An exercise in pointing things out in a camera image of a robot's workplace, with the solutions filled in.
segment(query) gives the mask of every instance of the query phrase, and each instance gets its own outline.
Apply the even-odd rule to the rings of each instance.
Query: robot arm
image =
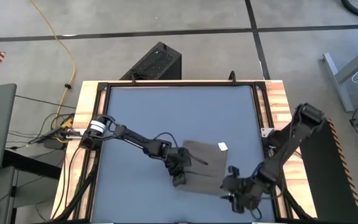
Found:
[[[299,105],[290,124],[263,139],[265,147],[276,149],[275,154],[261,162],[250,177],[238,178],[239,169],[230,166],[231,175],[224,178],[221,188],[230,193],[225,198],[232,203],[233,212],[244,213],[244,208],[256,209],[262,194],[271,194],[280,183],[284,163],[302,141],[319,131],[325,121],[320,110],[307,103]]]
[[[110,130],[112,124],[115,125],[113,135],[103,136],[107,129]],[[114,118],[106,115],[97,115],[90,122],[81,139],[80,147],[98,150],[101,148],[101,142],[109,139],[128,142],[140,148],[150,158],[163,161],[165,168],[168,169],[169,174],[173,177],[172,184],[175,187],[186,183],[184,167],[191,166],[191,155],[188,149],[172,147],[171,142],[161,139],[147,139],[125,125],[116,123]]]

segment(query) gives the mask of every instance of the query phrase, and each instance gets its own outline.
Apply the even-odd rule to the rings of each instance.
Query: yellow cable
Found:
[[[70,59],[71,59],[71,64],[73,65],[73,73],[71,74],[71,78],[70,80],[68,81],[67,84],[71,85],[72,81],[74,80],[75,78],[75,61],[74,61],[74,58],[72,56],[72,54],[70,53],[70,51],[67,49],[67,47],[57,38],[56,34],[55,34],[55,31],[54,29],[52,28],[52,26],[50,25],[48,19],[45,17],[45,15],[41,12],[41,10],[37,7],[37,5],[35,4],[35,2],[33,0],[30,0],[31,4],[35,7],[35,9],[40,13],[40,15],[43,17],[44,21],[47,23],[47,25],[49,26],[49,29],[50,31],[52,32],[53,36],[55,37],[55,40],[61,45],[64,47],[64,49],[66,50],[67,54],[70,56]],[[67,87],[65,87],[65,91],[63,92],[63,95],[62,95],[62,98],[60,99],[60,103],[59,103],[59,107],[57,108],[57,112],[56,112],[56,120],[53,124],[53,128],[56,128],[57,127],[57,117],[59,116],[60,114],[60,110],[62,108],[62,104],[63,104],[63,101],[66,97],[66,93],[67,93]],[[56,140],[59,141],[60,143],[68,143],[68,141],[64,141],[64,140],[61,140],[58,138],[57,134],[55,135],[56,137]]]

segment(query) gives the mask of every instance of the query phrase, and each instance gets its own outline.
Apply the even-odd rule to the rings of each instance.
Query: black box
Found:
[[[181,53],[158,42],[120,80],[181,80]]]

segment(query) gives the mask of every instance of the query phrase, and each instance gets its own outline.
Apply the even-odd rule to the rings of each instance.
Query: gray cloth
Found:
[[[220,189],[226,168],[227,151],[219,146],[196,141],[184,141],[183,147],[192,155],[191,166],[185,167],[186,184],[177,189],[202,194],[222,195]]]

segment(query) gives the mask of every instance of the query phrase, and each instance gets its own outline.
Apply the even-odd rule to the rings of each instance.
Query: metal stand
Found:
[[[35,159],[22,156],[18,153],[5,150],[2,167],[13,166],[18,170],[30,172],[33,174],[49,177],[52,179],[59,179],[61,168],[36,161]]]
[[[328,75],[331,77],[332,82],[336,88],[336,91],[341,97],[342,104],[345,107],[346,112],[354,111],[351,99],[347,93],[344,82],[353,76],[358,71],[358,56],[351,60],[345,67],[340,71],[335,66],[333,59],[329,53],[323,54],[324,61],[327,65]]]

